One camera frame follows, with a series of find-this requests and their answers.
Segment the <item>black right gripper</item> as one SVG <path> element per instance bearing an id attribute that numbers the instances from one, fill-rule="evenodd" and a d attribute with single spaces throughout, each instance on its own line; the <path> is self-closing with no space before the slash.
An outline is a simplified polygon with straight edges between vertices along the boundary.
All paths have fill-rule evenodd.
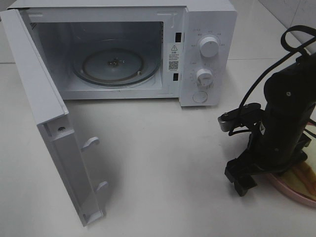
<path id="1" fill-rule="evenodd" d="M 296 115 L 272 108 L 262 112 L 259 126 L 251 133 L 247 149 L 227 162 L 224 174 L 240 197 L 257 186 L 251 175 L 282 173 L 307 159 L 303 151 L 311 138 L 304 134 L 311 108 Z"/>

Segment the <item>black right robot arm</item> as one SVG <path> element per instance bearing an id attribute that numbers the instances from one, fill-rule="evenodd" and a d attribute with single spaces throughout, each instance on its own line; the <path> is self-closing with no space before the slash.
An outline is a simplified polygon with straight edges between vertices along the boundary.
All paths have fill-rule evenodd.
<path id="1" fill-rule="evenodd" d="M 225 175 L 242 197 L 257 184 L 259 174 L 281 174 L 305 161 L 311 138 L 304 134 L 316 107 L 316 56 L 300 57 L 265 82 L 267 104 L 244 105 L 219 116 L 221 130 L 247 127 L 247 148 L 229 161 Z"/>

